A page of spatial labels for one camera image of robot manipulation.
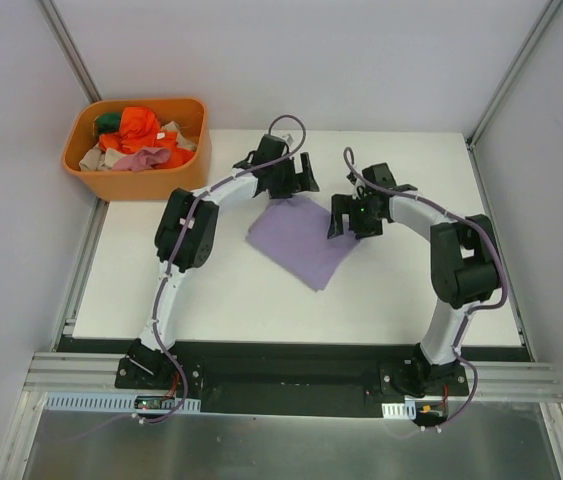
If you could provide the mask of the aluminium frame post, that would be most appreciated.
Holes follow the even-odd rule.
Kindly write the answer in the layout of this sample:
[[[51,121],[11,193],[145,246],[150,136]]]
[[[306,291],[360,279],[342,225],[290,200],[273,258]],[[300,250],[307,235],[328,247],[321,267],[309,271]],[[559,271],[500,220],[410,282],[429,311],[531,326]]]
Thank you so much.
[[[562,8],[563,0],[549,0],[542,7],[537,19],[532,24],[517,53],[498,83],[485,110],[479,117],[471,133],[465,138],[466,146],[469,151],[473,151],[476,148],[478,142],[485,134],[506,98],[512,92],[515,83]]]
[[[36,4],[89,103],[93,104],[101,101],[102,97],[99,89],[79,52],[56,2],[53,0],[37,0]]]

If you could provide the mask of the purple t shirt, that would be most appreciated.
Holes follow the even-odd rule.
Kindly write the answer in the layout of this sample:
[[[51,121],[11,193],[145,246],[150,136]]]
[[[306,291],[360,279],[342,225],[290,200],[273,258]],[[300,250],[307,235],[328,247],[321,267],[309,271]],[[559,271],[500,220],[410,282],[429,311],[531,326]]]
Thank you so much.
[[[328,210],[295,196],[271,202],[250,226],[246,240],[309,288],[320,291],[358,245],[349,232],[328,238],[329,226]]]

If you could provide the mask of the left aluminium frame post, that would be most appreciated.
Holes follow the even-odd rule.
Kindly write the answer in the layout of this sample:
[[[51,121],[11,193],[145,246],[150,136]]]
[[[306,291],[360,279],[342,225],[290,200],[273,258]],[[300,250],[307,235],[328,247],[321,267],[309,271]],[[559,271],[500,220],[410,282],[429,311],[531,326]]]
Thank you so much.
[[[37,0],[36,4],[89,103],[93,104],[101,101],[102,97],[99,89],[79,52],[56,2],[53,0]]]

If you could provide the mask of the right aluminium frame post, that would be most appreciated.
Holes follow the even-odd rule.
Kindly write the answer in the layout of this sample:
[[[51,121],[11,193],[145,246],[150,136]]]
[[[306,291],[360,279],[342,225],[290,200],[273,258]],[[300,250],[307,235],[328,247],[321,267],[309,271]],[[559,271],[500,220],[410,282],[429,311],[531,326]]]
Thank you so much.
[[[476,148],[478,142],[485,134],[506,98],[512,92],[515,83],[562,8],[563,0],[549,0],[542,7],[537,19],[532,24],[517,53],[498,83],[485,110],[479,117],[471,133],[465,138],[466,146],[469,151],[473,151]]]

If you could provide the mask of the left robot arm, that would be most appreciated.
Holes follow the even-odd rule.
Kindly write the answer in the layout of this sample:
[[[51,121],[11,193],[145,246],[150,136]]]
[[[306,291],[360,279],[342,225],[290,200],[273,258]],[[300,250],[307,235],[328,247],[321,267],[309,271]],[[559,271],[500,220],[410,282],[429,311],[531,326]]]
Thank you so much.
[[[261,193],[285,200],[318,190],[310,155],[267,133],[215,184],[172,191],[154,238],[159,260],[155,299],[144,329],[118,364],[115,386],[158,390],[187,381],[170,349],[177,341],[186,279],[209,259],[220,213]]]

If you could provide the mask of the orange t shirt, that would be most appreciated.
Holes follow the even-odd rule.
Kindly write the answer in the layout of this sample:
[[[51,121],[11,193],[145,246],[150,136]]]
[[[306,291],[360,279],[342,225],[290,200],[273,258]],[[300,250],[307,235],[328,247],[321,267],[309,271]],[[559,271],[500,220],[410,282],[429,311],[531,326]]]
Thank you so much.
[[[102,150],[112,147],[124,153],[136,152],[141,146],[153,146],[155,135],[164,128],[157,115],[146,107],[123,109],[120,128],[115,133],[95,135]]]

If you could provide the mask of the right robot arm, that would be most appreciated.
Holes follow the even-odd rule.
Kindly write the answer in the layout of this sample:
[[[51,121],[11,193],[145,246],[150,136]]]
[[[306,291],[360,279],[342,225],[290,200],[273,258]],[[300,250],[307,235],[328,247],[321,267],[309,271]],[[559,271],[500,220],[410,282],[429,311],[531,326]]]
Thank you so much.
[[[383,234],[383,223],[398,223],[426,240],[437,302],[426,334],[409,362],[392,376],[392,387],[408,396],[434,394],[461,373],[462,342],[471,319],[496,290],[507,296],[501,259],[490,219],[461,217],[424,197],[410,184],[398,185],[387,164],[376,164],[347,179],[351,194],[331,197],[330,239],[349,231],[358,240]]]

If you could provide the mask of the green t shirt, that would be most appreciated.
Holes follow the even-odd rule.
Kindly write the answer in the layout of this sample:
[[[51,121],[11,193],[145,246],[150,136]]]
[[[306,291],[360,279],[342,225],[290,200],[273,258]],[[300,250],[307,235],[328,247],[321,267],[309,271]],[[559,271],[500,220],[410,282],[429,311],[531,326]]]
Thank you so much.
[[[115,133],[120,128],[122,120],[121,112],[108,112],[99,115],[93,123],[93,129],[96,136],[101,134]]]

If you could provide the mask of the pink t shirt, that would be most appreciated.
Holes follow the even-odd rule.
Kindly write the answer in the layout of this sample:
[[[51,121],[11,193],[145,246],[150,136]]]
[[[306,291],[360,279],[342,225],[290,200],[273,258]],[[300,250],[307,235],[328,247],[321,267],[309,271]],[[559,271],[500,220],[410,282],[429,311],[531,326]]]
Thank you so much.
[[[167,148],[144,147],[133,154],[119,159],[112,166],[112,170],[133,173],[153,170],[157,166],[166,163],[170,157],[171,151]]]

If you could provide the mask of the orange plastic bin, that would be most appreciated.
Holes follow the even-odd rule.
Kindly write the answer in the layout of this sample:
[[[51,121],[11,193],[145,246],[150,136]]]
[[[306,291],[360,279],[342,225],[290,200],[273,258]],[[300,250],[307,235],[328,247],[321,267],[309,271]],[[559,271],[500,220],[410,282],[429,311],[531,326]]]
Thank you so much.
[[[104,113],[125,107],[147,107],[158,119],[175,121],[185,138],[197,143],[194,157],[174,169],[87,172],[80,160],[95,146],[94,122]],[[196,98],[144,98],[104,100],[91,104],[77,117],[63,151],[62,164],[67,173],[81,180],[98,198],[105,201],[165,200],[172,190],[200,188],[207,183],[211,164],[209,114]]]

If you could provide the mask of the beige t shirt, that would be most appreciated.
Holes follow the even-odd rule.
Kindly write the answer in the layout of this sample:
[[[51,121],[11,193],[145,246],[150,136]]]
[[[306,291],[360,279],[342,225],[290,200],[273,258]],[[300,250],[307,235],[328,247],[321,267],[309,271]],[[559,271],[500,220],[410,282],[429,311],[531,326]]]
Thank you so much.
[[[157,166],[153,170],[173,169],[183,166],[194,157],[197,151],[197,144],[183,136],[178,124],[174,121],[167,123],[155,135],[154,140],[153,146],[141,146],[138,150],[144,147],[167,148],[171,151],[171,157],[166,163]],[[95,146],[88,150],[80,160],[79,169],[82,172],[113,171],[112,166],[119,159],[133,153],[135,152],[124,153],[112,147],[102,150],[99,146]]]

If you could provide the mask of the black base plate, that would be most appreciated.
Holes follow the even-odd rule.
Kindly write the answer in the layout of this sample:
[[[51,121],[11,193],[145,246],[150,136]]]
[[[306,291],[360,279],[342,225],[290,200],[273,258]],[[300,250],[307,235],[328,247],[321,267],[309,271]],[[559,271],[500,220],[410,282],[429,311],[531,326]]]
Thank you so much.
[[[168,354],[133,341],[119,389],[177,389],[204,413],[378,418],[406,397],[464,398],[457,362],[428,367],[412,345],[181,341]]]

